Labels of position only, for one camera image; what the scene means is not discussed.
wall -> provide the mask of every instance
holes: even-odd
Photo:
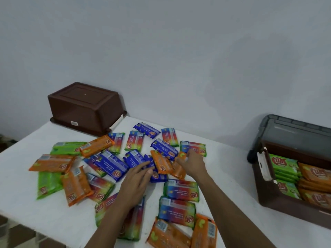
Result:
[[[0,0],[0,132],[75,81],[142,120],[248,149],[279,114],[331,127],[331,0]]]

table surface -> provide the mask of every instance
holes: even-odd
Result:
[[[130,130],[141,120],[125,117],[114,132],[125,132],[124,143]],[[144,121],[156,129],[166,128]],[[328,247],[331,231],[315,224],[297,219],[281,212],[261,206],[257,201],[254,175],[246,161],[247,151],[225,144],[176,131],[179,141],[193,141],[206,144],[206,168],[225,194],[262,230],[276,247]],[[60,141],[91,141],[95,137],[77,132],[51,122],[25,137],[0,154],[0,214],[11,218],[44,235],[70,247],[84,247],[96,230],[94,206],[86,199],[68,207],[64,191],[56,192],[45,199],[36,200],[37,172],[28,168],[42,154],[48,154],[52,146]],[[152,139],[145,136],[142,154],[150,153]],[[126,151],[122,146],[120,158]],[[85,171],[91,172],[83,161]],[[121,181],[114,193],[119,191]],[[116,247],[149,247],[145,244],[158,214],[159,197],[163,193],[163,183],[150,184],[146,191],[144,220],[139,242],[117,240]],[[211,216],[204,196],[196,203],[197,212]],[[188,234],[192,230],[181,226]],[[218,233],[217,247],[224,247]]]

orange snack package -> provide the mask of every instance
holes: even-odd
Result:
[[[199,213],[195,215],[195,219],[191,248],[216,248],[217,226],[215,222]]]
[[[313,191],[316,191],[316,192],[331,193],[331,186],[311,182],[311,181],[308,181],[307,179],[304,179],[304,178],[299,179],[297,186],[300,187],[300,188],[306,189],[306,190],[313,190]]]
[[[65,172],[67,173],[76,156],[72,155],[42,155],[29,168],[29,171],[48,171],[48,172]]]
[[[104,135],[102,137],[98,137],[97,139],[94,139],[87,144],[80,147],[82,156],[84,158],[87,158],[89,156],[92,156],[93,154],[97,154],[100,151],[107,149],[110,146],[113,146],[115,142],[108,137],[107,135]]]
[[[178,158],[185,160],[186,159],[186,153],[180,151],[178,154]],[[185,176],[186,176],[186,171],[184,170],[183,167],[180,166],[179,163],[177,163],[176,161],[174,161],[172,163],[173,166],[173,171],[170,173],[171,175],[173,175],[175,178],[178,178],[180,180],[184,180]]]
[[[151,150],[151,155],[159,174],[170,174],[173,171],[173,167],[169,159],[162,156],[157,150]]]
[[[189,248],[191,238],[174,224],[155,218],[154,225],[146,242],[155,248]]]
[[[305,201],[331,210],[331,194],[301,188],[298,190]]]
[[[69,206],[93,195],[82,166],[69,171],[61,177],[61,180]]]
[[[331,186],[331,171],[298,163],[302,176],[312,182]]]

hand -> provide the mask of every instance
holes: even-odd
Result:
[[[187,161],[184,161],[179,157],[176,157],[175,161],[184,168],[189,176],[193,177],[194,180],[197,181],[202,176],[208,175],[202,155],[196,153],[192,149],[189,149],[186,156],[188,157]]]
[[[139,204],[143,198],[154,168],[150,167],[142,170],[142,168],[148,164],[150,164],[150,161],[141,163],[136,167],[131,168],[127,172],[126,177],[121,184],[121,188],[115,202],[125,211],[131,210]]]

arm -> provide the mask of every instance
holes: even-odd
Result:
[[[259,228],[225,195],[209,176],[203,157],[189,150],[187,161],[176,158],[199,185],[227,248],[275,248]]]
[[[121,184],[118,196],[109,207],[100,226],[90,238],[85,248],[114,247],[119,231],[129,211],[140,203],[154,167],[141,170],[149,164],[144,162],[130,169]]]

